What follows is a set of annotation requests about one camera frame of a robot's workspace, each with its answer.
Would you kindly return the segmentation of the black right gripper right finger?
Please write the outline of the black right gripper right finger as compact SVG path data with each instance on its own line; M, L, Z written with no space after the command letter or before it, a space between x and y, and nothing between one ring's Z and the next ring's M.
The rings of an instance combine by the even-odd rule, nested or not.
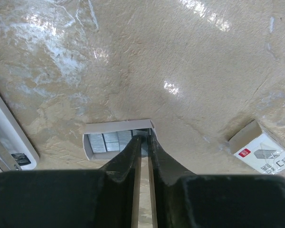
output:
M285 228L285 178L197 175L147 142L155 228Z

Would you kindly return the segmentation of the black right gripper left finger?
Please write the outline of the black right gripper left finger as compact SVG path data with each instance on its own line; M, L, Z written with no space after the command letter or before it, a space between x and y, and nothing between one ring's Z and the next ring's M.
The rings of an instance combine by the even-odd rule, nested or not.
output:
M0 173L0 228L135 228L140 136L99 169Z

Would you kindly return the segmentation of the tray of silver staples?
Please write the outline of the tray of silver staples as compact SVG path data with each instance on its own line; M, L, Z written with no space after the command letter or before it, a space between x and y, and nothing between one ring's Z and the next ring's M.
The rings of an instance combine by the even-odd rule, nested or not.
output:
M110 160L136 135L155 133L151 119L107 123L88 123L83 133L83 148L89 161Z

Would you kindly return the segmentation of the white staple box sleeve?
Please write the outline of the white staple box sleeve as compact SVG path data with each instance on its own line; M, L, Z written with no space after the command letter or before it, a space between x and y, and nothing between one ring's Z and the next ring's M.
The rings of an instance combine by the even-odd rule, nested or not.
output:
M285 147L256 120L228 143L235 157L261 174L275 175L285 170Z

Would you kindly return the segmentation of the small white stapler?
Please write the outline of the small white stapler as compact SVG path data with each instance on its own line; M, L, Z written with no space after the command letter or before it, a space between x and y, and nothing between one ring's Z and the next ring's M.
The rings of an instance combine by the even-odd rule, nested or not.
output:
M0 96L0 173L36 168L39 155Z

